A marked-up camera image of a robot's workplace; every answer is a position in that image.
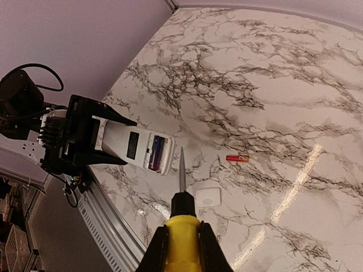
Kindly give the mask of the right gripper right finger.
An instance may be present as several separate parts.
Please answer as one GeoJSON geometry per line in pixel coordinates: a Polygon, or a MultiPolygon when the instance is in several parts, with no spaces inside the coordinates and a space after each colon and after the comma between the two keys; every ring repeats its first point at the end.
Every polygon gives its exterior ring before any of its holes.
{"type": "Polygon", "coordinates": [[[233,272],[209,223],[199,230],[200,262],[203,272],[233,272]]]}

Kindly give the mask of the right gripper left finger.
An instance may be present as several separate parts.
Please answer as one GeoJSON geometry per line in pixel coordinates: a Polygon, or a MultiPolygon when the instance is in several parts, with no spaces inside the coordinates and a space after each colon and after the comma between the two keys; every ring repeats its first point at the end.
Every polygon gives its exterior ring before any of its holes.
{"type": "Polygon", "coordinates": [[[158,227],[135,272],[164,272],[168,252],[168,228],[158,227]]]}

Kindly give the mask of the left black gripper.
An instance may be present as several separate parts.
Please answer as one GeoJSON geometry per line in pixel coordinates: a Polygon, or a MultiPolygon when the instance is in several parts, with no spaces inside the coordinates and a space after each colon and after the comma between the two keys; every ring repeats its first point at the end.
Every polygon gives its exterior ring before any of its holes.
{"type": "Polygon", "coordinates": [[[95,149],[100,121],[94,117],[137,125],[105,103],[72,95],[67,108],[64,141],[56,148],[44,147],[45,156],[40,160],[43,170],[57,175],[76,175],[87,165],[127,165],[126,161],[95,149]]]}

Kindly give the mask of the yellow handled screwdriver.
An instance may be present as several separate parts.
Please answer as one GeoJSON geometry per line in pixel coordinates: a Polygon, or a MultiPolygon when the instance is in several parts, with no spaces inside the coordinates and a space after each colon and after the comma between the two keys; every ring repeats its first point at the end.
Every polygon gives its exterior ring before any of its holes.
{"type": "Polygon", "coordinates": [[[168,246],[165,271],[201,271],[199,253],[200,221],[194,197],[187,192],[184,151],[180,151],[179,192],[171,201],[171,217],[166,222],[168,246]]]}

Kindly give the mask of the white red remote control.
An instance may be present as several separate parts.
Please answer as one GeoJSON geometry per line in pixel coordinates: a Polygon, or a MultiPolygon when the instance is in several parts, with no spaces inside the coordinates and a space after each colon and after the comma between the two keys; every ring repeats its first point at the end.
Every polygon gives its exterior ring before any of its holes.
{"type": "Polygon", "coordinates": [[[175,139],[164,133],[107,121],[103,130],[102,150],[133,166],[158,175],[168,174],[175,151],[175,139]],[[159,171],[148,169],[154,137],[164,137],[165,144],[159,171]]]}

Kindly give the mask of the white battery cover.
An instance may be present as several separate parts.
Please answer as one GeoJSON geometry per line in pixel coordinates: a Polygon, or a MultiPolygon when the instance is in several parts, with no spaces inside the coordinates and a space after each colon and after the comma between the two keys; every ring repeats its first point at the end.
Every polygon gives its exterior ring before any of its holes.
{"type": "Polygon", "coordinates": [[[195,193],[197,207],[216,207],[221,204],[220,188],[203,188],[195,193]]]}

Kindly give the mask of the purple AAA battery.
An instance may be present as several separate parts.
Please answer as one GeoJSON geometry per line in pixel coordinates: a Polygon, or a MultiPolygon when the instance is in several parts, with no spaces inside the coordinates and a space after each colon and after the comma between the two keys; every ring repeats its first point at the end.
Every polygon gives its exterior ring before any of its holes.
{"type": "Polygon", "coordinates": [[[149,160],[149,166],[148,166],[149,170],[152,170],[155,172],[159,171],[165,140],[166,139],[164,137],[161,137],[158,135],[156,135],[154,137],[153,147],[152,147],[150,160],[149,160]]]}

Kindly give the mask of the red AAA battery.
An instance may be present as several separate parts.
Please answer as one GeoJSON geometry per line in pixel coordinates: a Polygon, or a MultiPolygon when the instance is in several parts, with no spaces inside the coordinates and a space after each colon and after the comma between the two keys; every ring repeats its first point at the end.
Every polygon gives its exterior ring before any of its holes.
{"type": "Polygon", "coordinates": [[[240,155],[226,155],[225,159],[228,162],[232,161],[232,162],[248,163],[249,161],[248,156],[240,156],[240,155]]]}

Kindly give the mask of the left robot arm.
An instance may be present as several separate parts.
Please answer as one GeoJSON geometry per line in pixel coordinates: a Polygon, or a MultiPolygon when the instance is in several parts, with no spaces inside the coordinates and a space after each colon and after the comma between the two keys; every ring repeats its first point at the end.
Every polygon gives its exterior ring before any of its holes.
{"type": "Polygon", "coordinates": [[[71,95],[68,106],[44,101],[42,85],[35,84],[25,72],[38,67],[59,75],[39,63],[20,65],[1,79],[1,134],[9,139],[26,140],[30,131],[39,134],[45,155],[40,159],[44,171],[55,175],[76,176],[88,165],[126,165],[126,162],[95,144],[100,119],[135,126],[136,122],[120,115],[109,105],[79,95],[71,95]]]}

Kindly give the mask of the woven storage basket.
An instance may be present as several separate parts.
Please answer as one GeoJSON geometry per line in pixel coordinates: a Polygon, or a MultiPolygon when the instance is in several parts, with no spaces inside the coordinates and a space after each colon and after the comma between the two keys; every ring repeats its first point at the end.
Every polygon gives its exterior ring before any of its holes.
{"type": "Polygon", "coordinates": [[[27,233],[14,224],[5,244],[5,257],[8,271],[45,271],[39,250],[31,245],[27,233]]]}

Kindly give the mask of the front aluminium frame rail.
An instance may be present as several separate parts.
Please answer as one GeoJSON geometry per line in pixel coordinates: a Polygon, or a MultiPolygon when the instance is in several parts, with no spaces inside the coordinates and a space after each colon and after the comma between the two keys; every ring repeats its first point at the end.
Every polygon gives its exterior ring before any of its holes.
{"type": "Polygon", "coordinates": [[[94,165],[94,182],[85,193],[64,196],[61,175],[55,178],[38,165],[1,166],[1,177],[23,190],[23,211],[29,241],[46,271],[96,271],[97,261],[112,271],[134,271],[145,247],[121,214],[121,166],[94,165]]]}

